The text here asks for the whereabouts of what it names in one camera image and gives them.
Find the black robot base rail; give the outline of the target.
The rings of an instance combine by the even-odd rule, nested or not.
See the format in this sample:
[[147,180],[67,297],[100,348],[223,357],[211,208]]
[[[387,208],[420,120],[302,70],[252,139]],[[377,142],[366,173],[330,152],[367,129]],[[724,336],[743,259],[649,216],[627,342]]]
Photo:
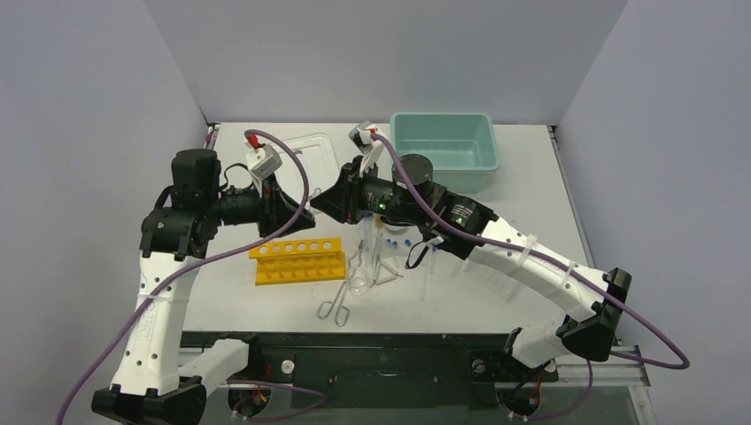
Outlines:
[[512,359],[505,334],[376,334],[185,331],[202,353],[221,339],[249,343],[243,380],[293,384],[329,396],[330,408],[495,408],[519,383],[555,383],[556,371]]

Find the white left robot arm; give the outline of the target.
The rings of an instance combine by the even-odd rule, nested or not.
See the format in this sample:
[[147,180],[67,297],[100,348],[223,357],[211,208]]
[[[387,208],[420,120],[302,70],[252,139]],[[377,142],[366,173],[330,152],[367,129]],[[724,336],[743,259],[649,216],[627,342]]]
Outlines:
[[211,393],[232,374],[252,381],[264,356],[240,339],[223,339],[185,367],[178,364],[190,293],[200,267],[213,262],[208,245],[221,226],[254,224],[262,243],[314,225],[306,210],[310,182],[300,198],[288,196],[275,172],[280,151],[252,149],[247,188],[220,183],[215,151],[180,151],[166,187],[141,226],[140,279],[133,315],[115,337],[123,344],[110,384],[91,400],[94,413],[120,424],[197,424]]

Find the yellow test tube rack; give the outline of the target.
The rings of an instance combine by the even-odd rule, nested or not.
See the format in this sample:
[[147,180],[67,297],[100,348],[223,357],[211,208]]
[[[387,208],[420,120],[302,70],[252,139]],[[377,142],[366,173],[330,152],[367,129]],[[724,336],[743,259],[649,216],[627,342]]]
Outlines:
[[248,257],[257,286],[344,280],[347,271],[339,237],[264,243]]

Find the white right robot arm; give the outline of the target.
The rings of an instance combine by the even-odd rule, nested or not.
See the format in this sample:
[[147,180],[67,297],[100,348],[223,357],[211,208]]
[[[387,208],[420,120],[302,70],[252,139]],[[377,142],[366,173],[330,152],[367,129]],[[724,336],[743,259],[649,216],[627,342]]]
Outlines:
[[569,354],[609,359],[631,276],[619,268],[605,272],[581,266],[546,248],[491,208],[435,182],[426,157],[401,157],[385,180],[376,165],[357,156],[312,206],[343,224],[374,214],[392,226],[415,227],[428,246],[498,271],[557,305],[561,318],[509,334],[499,355],[506,375],[521,378]]

